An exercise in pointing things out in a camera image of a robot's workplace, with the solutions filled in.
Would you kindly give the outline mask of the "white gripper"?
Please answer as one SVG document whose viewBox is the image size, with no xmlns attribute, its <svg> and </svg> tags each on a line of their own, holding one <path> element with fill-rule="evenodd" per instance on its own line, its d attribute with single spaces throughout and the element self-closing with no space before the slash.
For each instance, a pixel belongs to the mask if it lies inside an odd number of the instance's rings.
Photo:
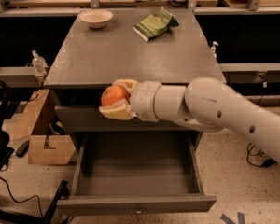
<svg viewBox="0 0 280 224">
<path fill-rule="evenodd" d="M 160 82 L 145 81 L 137 82 L 134 79 L 117 79 L 112 83 L 128 92 L 130 104 L 121 99 L 109 106 L 100 106 L 100 113 L 107 119 L 131 120 L 133 113 L 142 121 L 157 122 L 158 118 L 154 111 L 154 100 Z"/>
</svg>

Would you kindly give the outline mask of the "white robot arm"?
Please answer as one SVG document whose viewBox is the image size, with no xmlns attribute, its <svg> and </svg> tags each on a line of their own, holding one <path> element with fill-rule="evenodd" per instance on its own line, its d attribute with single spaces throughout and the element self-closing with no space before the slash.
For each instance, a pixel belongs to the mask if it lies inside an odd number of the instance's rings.
<svg viewBox="0 0 280 224">
<path fill-rule="evenodd" d="M 99 107 L 107 119 L 165 120 L 201 132 L 229 129 L 280 164 L 280 116 L 253 104 L 217 79 L 197 77 L 187 86 L 120 79 L 108 88 L 116 87 L 129 96 L 114 94 L 110 105 Z"/>
</svg>

